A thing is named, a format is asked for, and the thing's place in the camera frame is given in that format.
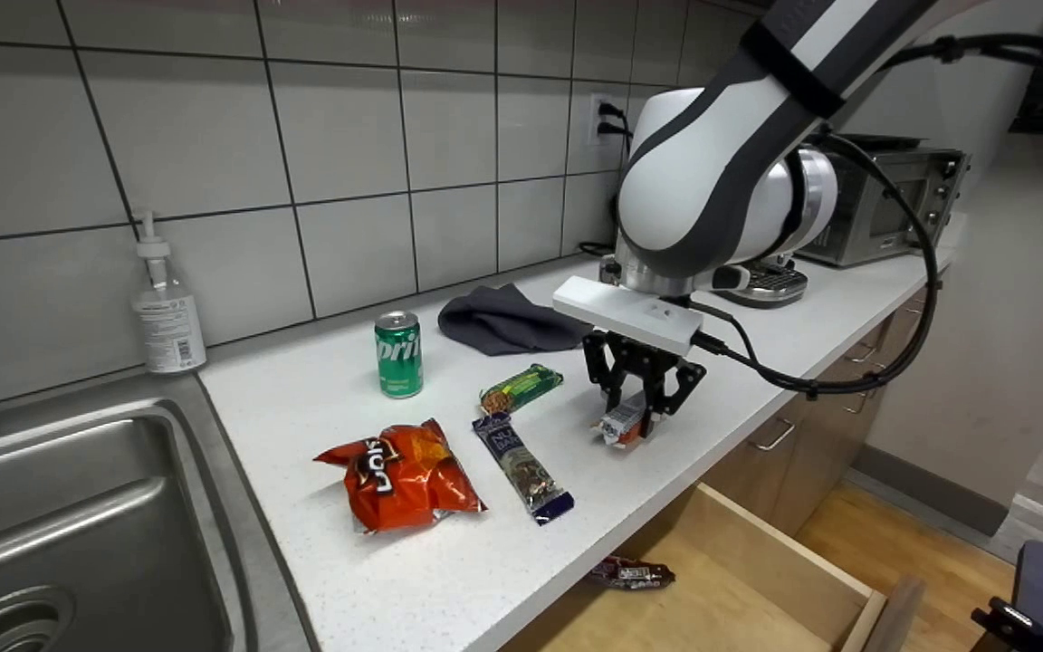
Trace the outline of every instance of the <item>stainless steel sink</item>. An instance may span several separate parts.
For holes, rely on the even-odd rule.
[[[0,652],[308,652],[196,379],[0,408]]]

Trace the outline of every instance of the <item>can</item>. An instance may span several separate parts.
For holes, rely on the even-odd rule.
[[[376,331],[376,379],[393,398],[410,398],[422,392],[422,323],[415,312],[386,312],[374,323]]]

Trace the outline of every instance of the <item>open drawer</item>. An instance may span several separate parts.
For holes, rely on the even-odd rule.
[[[888,652],[920,602],[920,586],[888,602],[709,484],[668,507],[621,552],[668,561],[674,586],[573,586],[506,648]]]

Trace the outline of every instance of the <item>white countertop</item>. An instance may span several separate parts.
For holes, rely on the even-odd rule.
[[[825,370],[925,283],[917,257],[853,270],[801,267],[811,278],[801,305],[731,309],[759,354],[791,373]],[[593,274],[593,265],[539,270],[518,286],[546,305],[569,270]],[[376,392],[369,319],[277,335],[205,370],[323,648],[503,645],[791,398],[730,359],[692,352],[709,373],[687,404],[642,450],[610,452],[590,440],[604,402],[581,352],[486,359],[438,331],[438,309],[442,300],[417,309],[429,379],[410,402]],[[473,435],[477,392],[529,362],[556,365],[566,385],[526,404],[515,432],[578,494],[544,528]],[[446,427],[489,511],[415,537],[364,537],[346,503],[346,470],[311,457],[429,417]]]

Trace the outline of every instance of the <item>soap dispenser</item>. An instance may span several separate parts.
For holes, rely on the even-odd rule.
[[[155,218],[147,214],[138,239],[138,257],[147,259],[149,286],[132,300],[149,373],[188,373],[208,362],[196,295],[171,270],[171,246],[155,236]]]

